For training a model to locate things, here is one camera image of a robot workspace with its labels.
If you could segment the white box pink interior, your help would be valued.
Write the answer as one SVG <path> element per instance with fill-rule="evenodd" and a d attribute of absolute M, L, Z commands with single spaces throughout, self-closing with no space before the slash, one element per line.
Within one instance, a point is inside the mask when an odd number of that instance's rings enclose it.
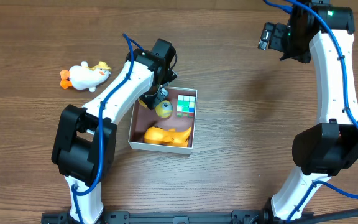
<path fill-rule="evenodd" d="M 198 92 L 194 89 L 179 87 L 167 87 L 166 90 L 168 91 L 167 100 L 173 105 L 172 115 L 168 118 L 161 118 L 154 110 L 145 108 L 136 102 L 132 110 L 128 143 L 132 149 L 190 155 L 193 151 L 196 111 L 191 113 L 190 118 L 187 114 L 177 116 L 177 101 L 180 95 L 184 95 L 185 98 L 190 96 L 196 98 Z M 176 131 L 186 131 L 191 128 L 187 147 L 147 144 L 144 142 L 144 134 L 148 128 L 153 126 L 164 130 L 174 128 Z"/>

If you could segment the yellow one-eyed ball toy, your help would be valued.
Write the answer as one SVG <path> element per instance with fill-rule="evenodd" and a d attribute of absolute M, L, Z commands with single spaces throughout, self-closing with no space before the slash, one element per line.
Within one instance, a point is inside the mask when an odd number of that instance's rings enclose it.
<path fill-rule="evenodd" d="M 173 105 L 168 100 L 163 100 L 155 107 L 155 112 L 160 118 L 169 118 L 173 113 Z"/>

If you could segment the multicoloured puzzle cube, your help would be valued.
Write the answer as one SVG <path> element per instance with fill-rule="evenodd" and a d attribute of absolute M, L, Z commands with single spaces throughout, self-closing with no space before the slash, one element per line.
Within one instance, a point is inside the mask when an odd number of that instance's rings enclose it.
<path fill-rule="evenodd" d="M 177 98 L 177 117 L 193 118 L 195 116 L 196 97 L 188 95 L 178 95 Z"/>

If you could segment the white plush duck toy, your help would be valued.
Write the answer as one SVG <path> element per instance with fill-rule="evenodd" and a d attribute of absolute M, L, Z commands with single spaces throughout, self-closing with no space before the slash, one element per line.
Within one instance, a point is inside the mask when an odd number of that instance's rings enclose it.
<path fill-rule="evenodd" d="M 74 65 L 69 70 L 60 72 L 60 86 L 63 89 L 73 87 L 76 90 L 95 92 L 96 87 L 105 82 L 111 74 L 111 67 L 106 62 L 99 61 L 93 67 L 89 67 L 87 61 L 80 65 Z"/>

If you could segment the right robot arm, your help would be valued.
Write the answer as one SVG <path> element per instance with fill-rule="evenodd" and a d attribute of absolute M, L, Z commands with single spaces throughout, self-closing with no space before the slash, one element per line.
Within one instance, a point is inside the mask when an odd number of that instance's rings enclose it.
<path fill-rule="evenodd" d="M 274 49 L 283 59 L 313 63 L 318 110 L 313 127 L 297 134 L 292 144 L 295 163 L 282 188 L 268 199 L 260 223 L 318 222 L 303 209 L 332 177 L 358 160 L 358 101 L 352 49 L 355 23 L 348 7 L 329 1 L 287 1 L 286 24 L 266 23 L 260 49 Z"/>

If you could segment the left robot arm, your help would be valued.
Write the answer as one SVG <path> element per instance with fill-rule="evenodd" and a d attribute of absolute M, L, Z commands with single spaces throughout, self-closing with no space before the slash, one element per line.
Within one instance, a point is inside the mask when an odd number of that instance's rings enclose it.
<path fill-rule="evenodd" d="M 62 111 L 52 162 L 70 189 L 72 223 L 100 221 L 101 181 L 114 159 L 117 124 L 137 100 L 152 110 L 167 97 L 164 87 L 177 77 L 176 60 L 171 47 L 130 51 L 121 73 L 97 98 Z"/>

